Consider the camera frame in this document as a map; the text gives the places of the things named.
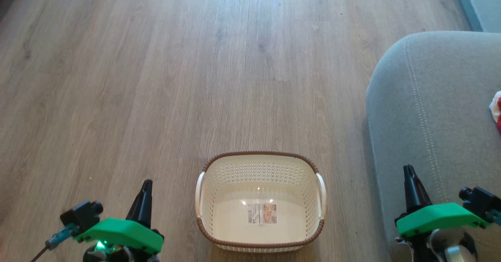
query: sticker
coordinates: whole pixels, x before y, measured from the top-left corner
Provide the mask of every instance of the sticker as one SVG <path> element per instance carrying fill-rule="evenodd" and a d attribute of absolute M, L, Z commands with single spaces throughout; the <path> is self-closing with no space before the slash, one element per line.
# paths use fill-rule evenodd
<path fill-rule="evenodd" d="M 272 203 L 249 203 L 247 205 L 248 224 L 276 224 L 277 205 Z"/>

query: floor plank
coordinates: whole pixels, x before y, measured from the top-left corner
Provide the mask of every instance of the floor plank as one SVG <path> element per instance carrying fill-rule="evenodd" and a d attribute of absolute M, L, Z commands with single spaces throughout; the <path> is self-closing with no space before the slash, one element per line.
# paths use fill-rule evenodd
<path fill-rule="evenodd" d="M 0 0 L 0 20 L 6 261 L 30 260 L 82 200 L 124 217 L 145 178 L 162 261 L 387 261 L 365 89 L 403 36 L 470 29 L 458 0 Z M 231 253 L 196 226 L 205 162 L 255 149 L 324 176 L 326 225 L 299 251 Z"/>

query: basket bottom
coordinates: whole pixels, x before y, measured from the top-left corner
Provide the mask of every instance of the basket bottom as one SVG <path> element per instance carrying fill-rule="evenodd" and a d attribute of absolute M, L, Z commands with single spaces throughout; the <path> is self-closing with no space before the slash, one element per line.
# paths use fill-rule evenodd
<path fill-rule="evenodd" d="M 304 240 L 308 237 L 305 205 L 299 189 L 292 185 L 225 185 L 214 197 L 213 236 L 250 244 Z"/>

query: laundry basket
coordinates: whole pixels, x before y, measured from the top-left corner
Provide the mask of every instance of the laundry basket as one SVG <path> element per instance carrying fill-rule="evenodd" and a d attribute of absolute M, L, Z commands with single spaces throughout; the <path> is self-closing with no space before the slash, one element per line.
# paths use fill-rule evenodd
<path fill-rule="evenodd" d="M 233 152 L 198 177 L 195 212 L 202 234 L 231 251 L 293 251 L 324 226 L 324 180 L 312 162 L 283 152 Z"/>

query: blue connector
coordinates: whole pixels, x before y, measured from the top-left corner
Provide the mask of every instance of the blue connector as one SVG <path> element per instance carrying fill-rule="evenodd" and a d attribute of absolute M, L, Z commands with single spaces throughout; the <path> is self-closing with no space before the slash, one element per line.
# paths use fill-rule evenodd
<path fill-rule="evenodd" d="M 58 245 L 68 239 L 71 236 L 78 235 L 78 229 L 77 226 L 73 223 L 69 224 L 68 226 L 64 227 L 63 229 L 59 230 L 57 233 L 52 235 L 52 238 L 48 239 L 45 241 L 45 247 L 48 250 L 53 250 L 54 248 L 58 247 Z"/>
<path fill-rule="evenodd" d="M 501 213 L 499 213 L 497 210 L 491 210 L 487 215 L 487 219 L 491 220 L 492 223 L 501 226 Z"/>

